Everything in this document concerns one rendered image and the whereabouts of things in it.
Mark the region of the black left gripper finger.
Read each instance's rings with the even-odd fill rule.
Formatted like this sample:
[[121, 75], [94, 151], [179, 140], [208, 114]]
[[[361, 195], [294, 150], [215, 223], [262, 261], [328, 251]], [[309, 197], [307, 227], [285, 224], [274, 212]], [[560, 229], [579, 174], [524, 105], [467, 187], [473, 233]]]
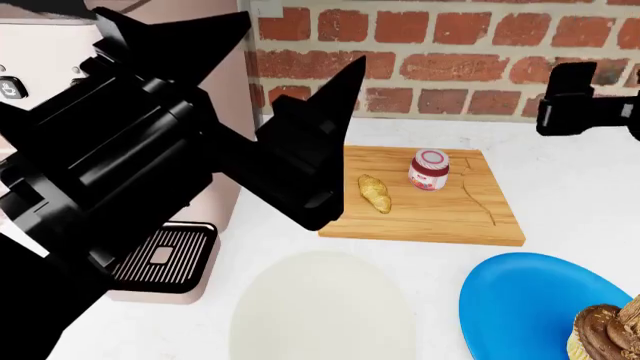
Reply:
[[146, 24], [104, 7], [93, 10], [102, 39], [96, 53], [127, 68], [198, 86], [250, 29], [246, 11]]
[[322, 229], [344, 211], [344, 143], [366, 65], [367, 57], [358, 57], [306, 100], [279, 96], [256, 132], [280, 167], [274, 171], [284, 195], [280, 211], [307, 230]]

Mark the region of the golden croissant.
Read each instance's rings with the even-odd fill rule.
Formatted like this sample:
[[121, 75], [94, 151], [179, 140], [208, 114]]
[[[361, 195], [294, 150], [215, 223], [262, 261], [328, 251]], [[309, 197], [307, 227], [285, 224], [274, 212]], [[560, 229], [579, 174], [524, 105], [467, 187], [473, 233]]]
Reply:
[[363, 174], [358, 178], [361, 196], [381, 214], [391, 212], [392, 201], [384, 182], [373, 176]]

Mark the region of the red jam jar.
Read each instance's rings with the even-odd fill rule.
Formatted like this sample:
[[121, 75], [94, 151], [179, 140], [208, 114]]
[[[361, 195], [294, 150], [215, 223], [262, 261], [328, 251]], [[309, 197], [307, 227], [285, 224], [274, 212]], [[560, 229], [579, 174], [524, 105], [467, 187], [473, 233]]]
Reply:
[[412, 185], [424, 191], [439, 191], [450, 172], [449, 157], [439, 149], [419, 149], [412, 158], [408, 178]]

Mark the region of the wooden cutting board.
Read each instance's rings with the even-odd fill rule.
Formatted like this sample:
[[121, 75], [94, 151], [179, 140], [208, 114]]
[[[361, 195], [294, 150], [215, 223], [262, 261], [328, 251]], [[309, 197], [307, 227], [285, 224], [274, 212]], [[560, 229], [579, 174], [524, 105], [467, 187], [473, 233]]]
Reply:
[[[525, 236], [482, 152], [446, 149], [444, 188], [424, 191], [408, 172], [414, 148], [345, 146], [344, 212], [319, 230], [322, 237], [520, 247]], [[361, 196], [358, 178], [381, 180], [391, 211], [378, 212]]]

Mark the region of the pink coffee machine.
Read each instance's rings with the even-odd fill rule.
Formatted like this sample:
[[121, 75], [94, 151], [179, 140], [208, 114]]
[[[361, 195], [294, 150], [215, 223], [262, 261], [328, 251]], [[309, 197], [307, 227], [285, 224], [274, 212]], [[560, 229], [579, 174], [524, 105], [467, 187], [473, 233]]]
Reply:
[[[143, 23], [192, 20], [238, 10], [236, 0], [84, 0], [88, 8], [103, 6], [122, 11]], [[11, 101], [30, 109], [61, 92], [74, 77], [72, 69], [91, 54], [99, 38], [89, 20], [54, 14], [38, 14], [0, 0], [0, 68], [22, 80], [28, 97]], [[218, 65], [201, 89], [208, 92], [220, 122], [244, 137], [253, 136], [252, 104], [242, 51], [235, 48]], [[224, 231], [229, 223], [240, 186], [221, 173], [171, 219], [203, 222]]]

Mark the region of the black ribbed drip tray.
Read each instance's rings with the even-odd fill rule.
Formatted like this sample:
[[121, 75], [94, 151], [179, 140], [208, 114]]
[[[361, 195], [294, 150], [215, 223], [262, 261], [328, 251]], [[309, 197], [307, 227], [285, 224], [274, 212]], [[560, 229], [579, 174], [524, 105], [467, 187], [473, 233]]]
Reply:
[[167, 222], [112, 270], [112, 290], [183, 295], [211, 270], [218, 230], [204, 222]]

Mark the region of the coffee cup button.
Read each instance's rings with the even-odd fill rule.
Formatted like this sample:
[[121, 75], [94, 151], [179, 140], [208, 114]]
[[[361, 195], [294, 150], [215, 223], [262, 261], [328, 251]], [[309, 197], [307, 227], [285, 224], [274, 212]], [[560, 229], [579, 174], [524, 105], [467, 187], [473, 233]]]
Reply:
[[0, 77], [0, 94], [6, 99], [23, 99], [28, 92], [17, 77]]

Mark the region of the white round plate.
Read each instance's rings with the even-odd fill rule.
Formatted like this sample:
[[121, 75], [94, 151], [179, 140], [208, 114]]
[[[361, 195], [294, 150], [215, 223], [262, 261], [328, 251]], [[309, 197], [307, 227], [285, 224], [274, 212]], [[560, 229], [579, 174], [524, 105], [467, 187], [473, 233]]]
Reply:
[[416, 321], [376, 266], [332, 251], [261, 272], [235, 308], [230, 360], [416, 360]]

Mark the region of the blue round plate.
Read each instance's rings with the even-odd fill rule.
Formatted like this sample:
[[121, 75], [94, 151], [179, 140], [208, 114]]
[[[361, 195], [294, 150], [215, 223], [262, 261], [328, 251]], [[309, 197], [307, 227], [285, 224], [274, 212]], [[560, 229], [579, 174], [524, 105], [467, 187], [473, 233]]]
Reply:
[[459, 321], [474, 360], [569, 360], [574, 318], [590, 305], [631, 296], [557, 257], [508, 253], [484, 260], [460, 291]]

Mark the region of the chocolate frosted cupcake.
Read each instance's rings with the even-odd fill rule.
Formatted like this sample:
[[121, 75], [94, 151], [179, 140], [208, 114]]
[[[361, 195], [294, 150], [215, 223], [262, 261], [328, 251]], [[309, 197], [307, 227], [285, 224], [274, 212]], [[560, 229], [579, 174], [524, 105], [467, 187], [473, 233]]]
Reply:
[[592, 305], [574, 319], [569, 360], [640, 360], [640, 294], [623, 308]]

